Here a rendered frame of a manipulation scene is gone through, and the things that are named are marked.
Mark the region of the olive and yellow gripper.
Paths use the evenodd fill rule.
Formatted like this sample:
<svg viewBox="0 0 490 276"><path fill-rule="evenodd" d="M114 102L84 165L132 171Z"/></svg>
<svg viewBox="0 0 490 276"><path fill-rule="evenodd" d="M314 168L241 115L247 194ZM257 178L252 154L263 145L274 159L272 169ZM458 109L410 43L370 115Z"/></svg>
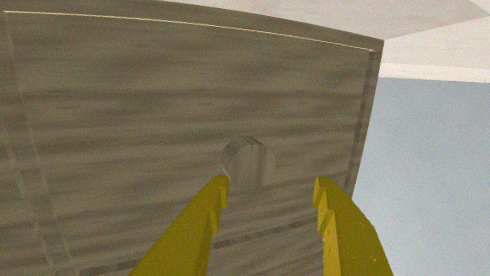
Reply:
<svg viewBox="0 0 490 276"><path fill-rule="evenodd" d="M211 179L128 276L206 276L228 193L227 175ZM394 276L374 226L330 178L316 178L313 207L323 235L323 276Z"/></svg>

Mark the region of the brown wooden chest of drawers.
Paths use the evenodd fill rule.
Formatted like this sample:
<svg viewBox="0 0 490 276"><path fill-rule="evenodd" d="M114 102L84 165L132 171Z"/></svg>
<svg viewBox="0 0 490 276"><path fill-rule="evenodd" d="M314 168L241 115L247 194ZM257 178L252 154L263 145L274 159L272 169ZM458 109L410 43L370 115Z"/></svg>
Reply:
<svg viewBox="0 0 490 276"><path fill-rule="evenodd" d="M352 199L370 122L384 41L329 27L230 9L162 0L0 0L0 108L54 276L127 276L142 259L104 265L72 251L43 173L19 78L7 12L130 18L257 31L367 49L369 58L343 190ZM316 230L318 216L211 243L209 260Z"/></svg>

